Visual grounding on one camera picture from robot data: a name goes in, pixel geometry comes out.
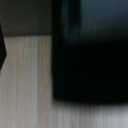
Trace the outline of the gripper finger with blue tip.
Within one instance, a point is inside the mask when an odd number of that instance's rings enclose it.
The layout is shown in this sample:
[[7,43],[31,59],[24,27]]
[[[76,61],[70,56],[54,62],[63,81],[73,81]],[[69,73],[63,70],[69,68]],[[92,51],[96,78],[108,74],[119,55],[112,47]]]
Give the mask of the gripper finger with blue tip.
[[6,56],[7,56],[7,52],[6,52],[6,47],[5,47],[5,43],[4,43],[2,28],[0,25],[0,71],[1,71],[2,65],[5,61]]

